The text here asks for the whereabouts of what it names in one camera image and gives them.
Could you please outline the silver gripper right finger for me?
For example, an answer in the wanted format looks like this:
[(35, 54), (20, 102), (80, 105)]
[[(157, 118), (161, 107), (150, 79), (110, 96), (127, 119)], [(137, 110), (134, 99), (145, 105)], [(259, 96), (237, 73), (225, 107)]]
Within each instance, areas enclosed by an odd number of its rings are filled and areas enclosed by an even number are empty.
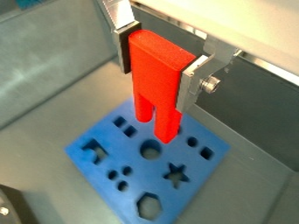
[(183, 70), (181, 86), (177, 97), (177, 109), (183, 113), (197, 102), (199, 94), (205, 91), (213, 94), (221, 84), (214, 74), (225, 68), (235, 59), (239, 49), (213, 37), (207, 36), (203, 51), (210, 55), (202, 55)]

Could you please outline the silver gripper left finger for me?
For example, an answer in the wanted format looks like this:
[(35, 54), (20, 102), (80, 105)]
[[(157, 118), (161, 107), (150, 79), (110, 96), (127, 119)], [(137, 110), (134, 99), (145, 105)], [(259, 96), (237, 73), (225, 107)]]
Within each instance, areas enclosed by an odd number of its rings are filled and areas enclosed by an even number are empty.
[(129, 74), (131, 72), (129, 36), (142, 29), (142, 23), (135, 19), (130, 0), (98, 0), (98, 5), (111, 28), (121, 69)]

